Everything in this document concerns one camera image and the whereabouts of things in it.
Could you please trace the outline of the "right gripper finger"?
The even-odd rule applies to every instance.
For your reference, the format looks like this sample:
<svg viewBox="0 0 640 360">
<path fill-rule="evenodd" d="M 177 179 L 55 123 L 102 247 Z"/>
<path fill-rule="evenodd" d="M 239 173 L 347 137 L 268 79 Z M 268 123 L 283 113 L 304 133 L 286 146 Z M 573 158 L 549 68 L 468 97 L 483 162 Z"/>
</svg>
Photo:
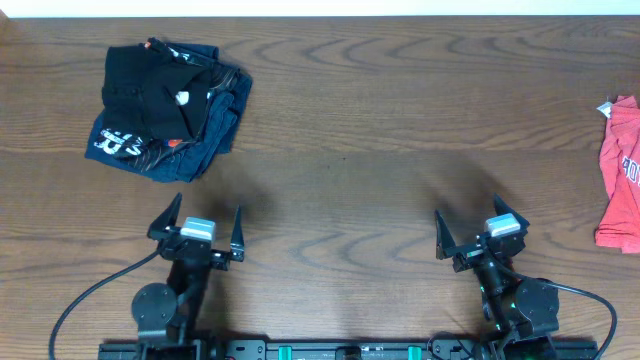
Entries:
<svg viewBox="0 0 640 360">
<path fill-rule="evenodd" d="M 497 215 L 511 214 L 521 225 L 522 229 L 530 226 L 529 221 L 510 207 L 497 193 L 495 193 L 493 197 L 493 206 Z"/>
<path fill-rule="evenodd" d="M 456 248 L 454 238 L 449 228 L 438 210 L 434 212 L 436 220 L 436 258 L 444 260 L 453 256 L 453 250 Z"/>
</svg>

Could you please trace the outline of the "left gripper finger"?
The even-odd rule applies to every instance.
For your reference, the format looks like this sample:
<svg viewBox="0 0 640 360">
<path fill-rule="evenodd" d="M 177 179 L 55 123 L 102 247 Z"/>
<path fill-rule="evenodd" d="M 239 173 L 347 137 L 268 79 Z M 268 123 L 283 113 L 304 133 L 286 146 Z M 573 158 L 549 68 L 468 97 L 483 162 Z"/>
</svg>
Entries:
<svg viewBox="0 0 640 360">
<path fill-rule="evenodd" d="M 230 239 L 231 260 L 243 262 L 245 257 L 245 242 L 242 231 L 242 208 L 238 207 L 234 218 L 234 226 Z"/>
<path fill-rule="evenodd" d="M 169 206 L 150 224 L 147 231 L 148 238 L 163 241 L 174 233 L 181 202 L 182 194 L 177 193 Z"/>
</svg>

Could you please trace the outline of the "black t-shirt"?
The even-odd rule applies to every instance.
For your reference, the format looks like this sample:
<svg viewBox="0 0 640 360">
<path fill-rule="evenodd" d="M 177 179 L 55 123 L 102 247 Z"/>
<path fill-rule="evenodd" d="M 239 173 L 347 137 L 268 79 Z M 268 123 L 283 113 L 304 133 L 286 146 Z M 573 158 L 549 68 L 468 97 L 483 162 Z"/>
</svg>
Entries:
<svg viewBox="0 0 640 360">
<path fill-rule="evenodd" d="M 205 122 L 212 71 L 163 43 L 111 47 L 102 88 L 103 126 L 140 137 L 192 140 Z"/>
</svg>

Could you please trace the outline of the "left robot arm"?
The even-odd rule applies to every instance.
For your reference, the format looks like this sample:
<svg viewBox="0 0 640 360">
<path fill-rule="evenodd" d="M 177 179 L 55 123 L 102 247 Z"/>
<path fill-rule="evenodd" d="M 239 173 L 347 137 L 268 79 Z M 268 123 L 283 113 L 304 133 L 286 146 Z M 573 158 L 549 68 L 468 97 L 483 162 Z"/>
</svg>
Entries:
<svg viewBox="0 0 640 360">
<path fill-rule="evenodd" d="M 171 263 L 164 283 L 142 287 L 131 303 L 137 324 L 138 359 L 223 359 L 225 346 L 195 328 L 210 273 L 227 271 L 245 257 L 242 211 L 235 213 L 230 248 L 214 248 L 216 223 L 188 217 L 177 224 L 182 195 L 149 225 L 147 237 L 157 242 L 156 255 Z"/>
</svg>

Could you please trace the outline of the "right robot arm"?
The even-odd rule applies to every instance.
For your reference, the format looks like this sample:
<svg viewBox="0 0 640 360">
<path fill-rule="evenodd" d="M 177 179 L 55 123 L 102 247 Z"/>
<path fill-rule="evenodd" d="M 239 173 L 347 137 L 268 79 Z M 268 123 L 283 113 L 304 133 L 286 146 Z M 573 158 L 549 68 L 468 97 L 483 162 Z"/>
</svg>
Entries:
<svg viewBox="0 0 640 360">
<path fill-rule="evenodd" d="M 495 216 L 473 243 L 458 245 L 435 212 L 436 258 L 450 259 L 456 273 L 471 270 L 478 280 L 484 317 L 495 332 L 474 346 L 475 359 L 555 359 L 550 334 L 559 329 L 558 289 L 549 281 L 517 274 L 513 258 L 524 248 L 530 223 L 494 197 Z"/>
</svg>

